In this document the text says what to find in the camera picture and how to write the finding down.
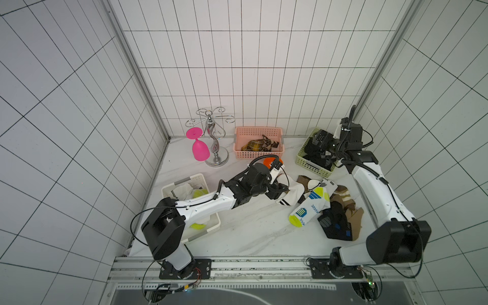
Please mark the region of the brown yellow plaid sock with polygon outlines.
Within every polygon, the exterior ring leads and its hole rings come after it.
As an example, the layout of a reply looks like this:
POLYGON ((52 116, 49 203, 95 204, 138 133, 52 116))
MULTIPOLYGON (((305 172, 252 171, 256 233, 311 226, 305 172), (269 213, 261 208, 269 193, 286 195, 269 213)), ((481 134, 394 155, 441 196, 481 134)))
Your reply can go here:
POLYGON ((251 151, 251 152, 260 152, 262 143, 263 143, 263 139, 251 140, 246 145, 244 145, 241 148, 241 150, 242 151, 251 151))

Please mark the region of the brown argyle sock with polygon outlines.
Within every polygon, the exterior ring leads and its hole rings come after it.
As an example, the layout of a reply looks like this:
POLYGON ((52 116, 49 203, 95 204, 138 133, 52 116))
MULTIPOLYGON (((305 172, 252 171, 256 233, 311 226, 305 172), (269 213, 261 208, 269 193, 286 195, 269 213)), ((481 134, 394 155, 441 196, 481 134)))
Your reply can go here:
POLYGON ((261 145, 261 151, 272 152, 273 149, 277 149, 280 143, 269 139, 267 136, 263 135, 263 143, 261 145))

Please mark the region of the white sock neon yellow toe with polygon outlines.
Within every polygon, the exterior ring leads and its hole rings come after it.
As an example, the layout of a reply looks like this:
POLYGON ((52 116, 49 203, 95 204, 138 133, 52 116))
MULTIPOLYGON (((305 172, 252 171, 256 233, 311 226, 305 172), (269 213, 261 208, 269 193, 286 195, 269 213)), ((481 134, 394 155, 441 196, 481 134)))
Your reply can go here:
POLYGON ((291 225, 303 227, 312 219, 319 216, 320 212, 330 208, 330 197, 338 188, 338 185, 329 180, 321 180, 321 186, 308 192, 308 197, 288 217, 291 225))

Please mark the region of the cream sock with black stripes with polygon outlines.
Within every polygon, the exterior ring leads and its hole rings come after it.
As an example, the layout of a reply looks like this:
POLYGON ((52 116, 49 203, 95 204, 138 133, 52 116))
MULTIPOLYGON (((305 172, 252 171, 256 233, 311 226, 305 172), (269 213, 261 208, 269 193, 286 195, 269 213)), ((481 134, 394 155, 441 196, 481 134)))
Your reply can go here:
POLYGON ((195 191, 190 184, 182 184, 171 190, 171 194, 179 201, 186 201, 194 198, 195 191))

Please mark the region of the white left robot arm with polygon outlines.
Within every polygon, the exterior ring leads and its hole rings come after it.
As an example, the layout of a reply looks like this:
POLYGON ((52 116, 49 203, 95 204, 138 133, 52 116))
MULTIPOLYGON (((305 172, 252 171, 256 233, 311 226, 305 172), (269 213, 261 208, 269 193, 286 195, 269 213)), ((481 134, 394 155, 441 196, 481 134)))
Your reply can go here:
POLYGON ((156 207, 147 209, 150 214, 141 224, 153 259, 169 263, 180 273, 193 271, 194 257, 181 242, 185 229, 212 214, 238 208, 253 197, 265 194, 270 199, 278 198, 288 190, 288 185, 277 181, 284 172, 277 155, 266 155, 252 160, 229 181, 220 180, 215 192, 188 201, 162 199, 156 207))

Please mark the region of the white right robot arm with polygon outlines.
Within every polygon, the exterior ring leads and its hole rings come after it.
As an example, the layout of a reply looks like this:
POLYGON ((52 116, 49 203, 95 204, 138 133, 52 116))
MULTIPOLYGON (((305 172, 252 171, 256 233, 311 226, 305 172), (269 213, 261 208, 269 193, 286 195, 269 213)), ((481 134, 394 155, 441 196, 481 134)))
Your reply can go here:
POLYGON ((422 263, 432 233, 426 221, 408 211, 385 179, 377 158, 362 142, 363 128, 343 118, 327 150, 344 166, 362 192, 376 226, 364 242, 332 250, 328 267, 335 276, 347 267, 422 263))

